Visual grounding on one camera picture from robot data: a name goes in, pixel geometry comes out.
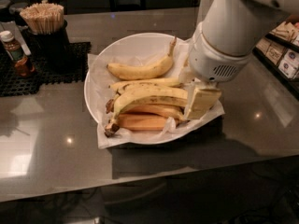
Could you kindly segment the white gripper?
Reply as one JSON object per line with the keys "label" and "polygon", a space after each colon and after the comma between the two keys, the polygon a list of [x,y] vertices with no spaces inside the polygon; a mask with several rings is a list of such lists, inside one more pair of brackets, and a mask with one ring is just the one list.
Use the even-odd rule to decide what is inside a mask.
{"label": "white gripper", "polygon": [[[199,78],[205,82],[227,82],[234,79],[249,62],[249,55],[235,57],[226,55],[208,44],[199,23],[190,40],[189,56],[185,57],[178,74],[180,84],[188,84]],[[200,119],[219,100],[219,89],[193,86],[188,89],[184,118]]]}

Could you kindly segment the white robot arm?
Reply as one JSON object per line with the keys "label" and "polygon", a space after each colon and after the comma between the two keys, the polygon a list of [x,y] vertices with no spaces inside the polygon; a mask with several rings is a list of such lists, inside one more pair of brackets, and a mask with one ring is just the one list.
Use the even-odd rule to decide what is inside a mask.
{"label": "white robot arm", "polygon": [[184,118],[203,117],[221,96],[217,84],[234,79],[263,36],[298,8],[299,0],[213,0],[179,74],[181,82],[191,84]]}

